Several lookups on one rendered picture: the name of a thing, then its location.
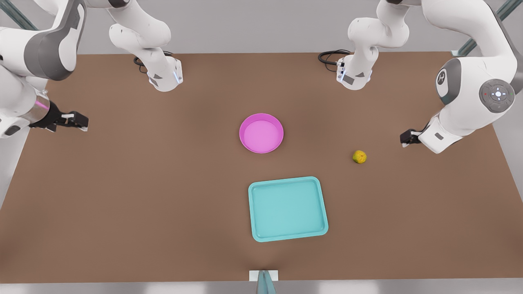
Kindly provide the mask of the teal rectangular tray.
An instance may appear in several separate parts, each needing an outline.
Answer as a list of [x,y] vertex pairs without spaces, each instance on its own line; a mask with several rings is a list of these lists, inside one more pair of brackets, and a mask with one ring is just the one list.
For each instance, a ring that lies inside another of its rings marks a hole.
[[255,182],[247,191],[257,242],[323,236],[329,229],[321,183],[314,176]]

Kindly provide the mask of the pink round plate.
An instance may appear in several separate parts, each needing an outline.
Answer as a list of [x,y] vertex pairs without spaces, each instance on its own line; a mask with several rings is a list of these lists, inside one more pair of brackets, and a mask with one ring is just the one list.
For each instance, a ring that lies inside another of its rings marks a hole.
[[257,113],[248,116],[239,127],[242,145],[254,153],[269,153],[277,149],[284,138],[282,123],[272,115]]

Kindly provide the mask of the silver frame post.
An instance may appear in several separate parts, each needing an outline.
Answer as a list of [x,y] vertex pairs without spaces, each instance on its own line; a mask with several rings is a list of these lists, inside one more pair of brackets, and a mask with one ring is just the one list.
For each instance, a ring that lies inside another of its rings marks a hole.
[[32,31],[38,30],[10,0],[0,0],[0,9],[21,29]]
[[[505,20],[518,6],[523,4],[523,0],[505,0],[504,3],[495,11],[497,17],[503,21]],[[450,53],[454,57],[468,56],[477,44],[472,38],[465,42],[458,50],[451,50]]]
[[249,281],[256,281],[256,294],[277,294],[274,281],[279,280],[278,270],[250,270]]

